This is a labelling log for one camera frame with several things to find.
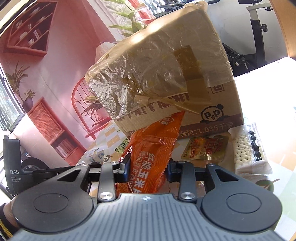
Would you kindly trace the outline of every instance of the table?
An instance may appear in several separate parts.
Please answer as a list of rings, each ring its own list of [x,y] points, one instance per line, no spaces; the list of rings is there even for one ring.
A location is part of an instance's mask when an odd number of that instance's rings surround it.
[[[235,78],[245,122],[256,122],[259,135],[273,174],[256,176],[251,181],[260,179],[274,183],[274,194],[283,205],[283,214],[276,227],[276,232],[285,240],[296,238],[296,61],[283,58],[260,69]],[[118,160],[120,154],[115,148],[125,139],[123,132],[111,121],[98,132],[96,141],[80,159],[88,162],[90,156],[96,156],[104,150],[106,161]],[[178,140],[174,146],[172,158],[180,159],[189,139]],[[234,170],[231,143],[221,166]],[[166,183],[162,191],[177,189],[178,184]]]
[[[283,205],[276,232],[296,238],[296,61],[285,57],[235,78],[245,122],[256,122]]]

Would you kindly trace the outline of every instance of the black tire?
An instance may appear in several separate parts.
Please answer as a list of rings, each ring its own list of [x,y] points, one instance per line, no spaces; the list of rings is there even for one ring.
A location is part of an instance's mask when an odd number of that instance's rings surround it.
[[[24,171],[35,171],[40,169],[49,169],[49,167],[41,160],[35,157],[29,157],[22,162]]]

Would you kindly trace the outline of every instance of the potted plant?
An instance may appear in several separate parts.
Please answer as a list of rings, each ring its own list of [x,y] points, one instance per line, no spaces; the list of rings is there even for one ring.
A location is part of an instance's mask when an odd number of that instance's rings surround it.
[[[26,71],[28,68],[30,68],[30,66],[28,66],[27,68],[23,68],[24,65],[22,65],[22,67],[20,67],[19,69],[17,69],[17,66],[19,64],[19,61],[17,62],[17,65],[15,67],[15,72],[10,75],[8,73],[5,73],[6,78],[13,90],[13,92],[19,96],[19,98],[22,100],[22,102],[24,103],[25,101],[23,100],[23,98],[20,95],[20,82],[23,78],[28,77],[28,74],[24,74],[24,71]]]
[[[28,113],[32,108],[33,108],[33,97],[35,96],[36,92],[32,91],[32,90],[27,90],[25,92],[26,95],[26,100],[24,101],[24,103],[22,104],[22,107],[24,108],[25,112]]]
[[[81,114],[85,114],[85,115],[88,114],[90,117],[92,117],[97,110],[99,110],[103,107],[103,105],[100,103],[99,98],[96,96],[96,94],[91,89],[89,89],[88,91],[92,95],[87,96],[83,99],[84,103],[86,103],[87,107]]]
[[[126,3],[126,0],[105,0],[105,1],[113,2],[113,3],[119,4],[119,5],[124,5],[125,8],[124,8],[123,12],[120,12],[116,8],[113,8],[111,6],[106,6],[106,7],[111,10],[111,13],[115,13],[117,15],[120,15],[120,16],[130,20],[129,26],[111,25],[108,28],[117,28],[117,29],[125,30],[126,32],[122,33],[121,35],[123,35],[125,37],[129,37],[129,36],[133,35],[134,33],[138,32],[139,30],[146,27],[143,20],[142,21],[136,20],[136,15],[135,15],[135,13],[138,10],[146,7],[146,5],[144,3],[139,4],[134,10],[132,10],[128,6],[128,4]]]

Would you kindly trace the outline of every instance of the cardboard box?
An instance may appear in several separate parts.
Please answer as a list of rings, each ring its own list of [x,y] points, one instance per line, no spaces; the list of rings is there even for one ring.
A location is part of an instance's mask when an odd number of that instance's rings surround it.
[[[212,105],[207,106],[200,115],[186,112],[181,124],[179,138],[204,136],[225,132],[229,128],[240,126],[243,122],[242,110],[234,81],[208,88]],[[189,101],[187,93],[172,97],[179,102]],[[115,120],[126,134],[163,119],[179,110],[175,106],[153,101],[147,107],[141,107],[132,113]]]
[[[189,3],[156,19],[117,43],[86,73],[127,136],[180,110],[187,111],[180,138],[243,124],[231,67],[206,6]]]

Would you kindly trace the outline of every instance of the green leaves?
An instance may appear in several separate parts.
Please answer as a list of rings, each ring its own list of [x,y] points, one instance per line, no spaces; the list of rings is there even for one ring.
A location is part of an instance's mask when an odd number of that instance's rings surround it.
[[[25,69],[22,69],[24,65],[22,65],[22,67],[20,67],[19,69],[17,69],[19,64],[19,61],[17,62],[17,65],[15,66],[15,72],[10,75],[8,73],[5,73],[8,82],[12,88],[12,90],[15,92],[15,94],[17,94],[21,100],[24,102],[24,100],[22,99],[22,97],[20,96],[20,82],[23,78],[28,77],[28,74],[23,74],[24,71],[26,71],[28,68],[30,68],[30,66],[28,66]]]
[[[99,101],[99,98],[95,95],[87,96],[83,100],[88,106],[81,114],[90,115],[90,117],[92,117],[97,110],[103,107],[103,105]]]
[[[125,0],[105,0],[105,1],[111,1],[111,2],[118,3],[118,2],[123,2]],[[126,31],[131,32],[131,33],[122,33],[121,34],[121,35],[123,35],[125,37],[129,37],[132,34],[138,32],[139,30],[141,30],[143,28],[143,26],[142,26],[142,24],[140,22],[136,21],[135,12],[138,11],[139,9],[141,9],[141,8],[144,8],[145,6],[146,5],[144,3],[139,4],[134,10],[131,10],[130,13],[119,12],[119,11],[117,11],[117,9],[115,9],[115,8],[113,8],[111,6],[107,6],[107,8],[111,9],[113,13],[115,13],[117,15],[120,15],[122,17],[128,18],[131,21],[131,27],[130,26],[112,25],[112,26],[109,26],[109,28],[117,28],[117,29],[122,29],[122,30],[126,30]]]
[[[36,92],[34,92],[33,90],[29,89],[25,92],[25,96],[29,97],[30,99],[33,99],[33,97],[35,96]]]
[[[114,3],[117,3],[117,4],[125,4],[126,5],[125,0],[104,0],[104,1],[114,2]]]
[[[131,27],[125,27],[125,26],[120,26],[120,25],[111,25],[108,28],[118,28],[118,29],[124,29],[127,31],[132,32],[132,28]]]
[[[123,35],[124,37],[129,37],[129,36],[132,36],[133,34],[130,34],[130,33],[122,33],[121,35]]]

